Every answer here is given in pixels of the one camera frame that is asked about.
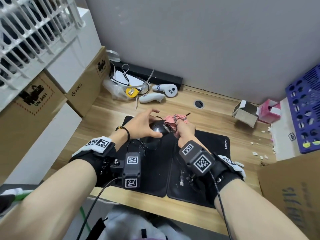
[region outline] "white debris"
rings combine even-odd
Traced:
[[[244,165],[242,163],[239,163],[238,161],[235,161],[234,163],[237,164],[240,167],[244,167]]]

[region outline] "person's left hand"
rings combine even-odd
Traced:
[[[139,113],[134,118],[132,118],[124,127],[129,131],[131,139],[138,139],[147,136],[154,138],[161,138],[162,133],[155,132],[150,129],[149,124],[158,120],[156,117],[151,116],[152,112],[159,113],[157,109],[147,109],[144,112]]]

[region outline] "hand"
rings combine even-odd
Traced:
[[[175,137],[179,137],[178,146],[182,148],[188,141],[196,141],[195,137],[196,126],[190,122],[185,123],[181,119],[178,119],[177,132],[174,134]]]
[[[150,129],[149,124],[158,120],[156,117],[151,116],[152,112],[159,113],[157,109],[147,109],[146,111],[139,113],[132,118],[124,127],[129,131],[131,139],[138,139],[147,136],[154,138],[161,138],[162,133],[155,132]]]

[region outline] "gray pants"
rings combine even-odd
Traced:
[[[146,212],[124,205],[115,205],[107,215],[106,228],[98,240],[136,240],[143,238],[191,240],[172,221],[157,217],[152,223]]]

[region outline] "mouse pad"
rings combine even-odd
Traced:
[[[126,116],[122,125],[125,125],[133,117]],[[161,147],[154,151],[146,151],[145,157],[141,160],[141,181],[138,189],[131,189],[133,191],[165,197],[167,193],[168,176],[171,167],[172,155],[174,145],[177,139],[172,133],[162,138]],[[127,147],[128,152],[138,152],[138,141],[134,140],[129,145],[129,142],[124,144],[117,152],[118,159],[124,160]],[[122,187],[122,182],[111,185]]]
[[[215,152],[218,155],[230,158],[230,140],[228,137],[200,130],[195,131],[195,136],[211,153]],[[179,147],[176,144],[169,173],[167,196],[169,198],[214,208],[213,205],[206,201],[204,184],[198,179],[196,179],[193,184],[189,183],[188,177],[191,177],[193,173],[188,169],[178,152]],[[183,179],[183,186],[180,185],[181,178]]]

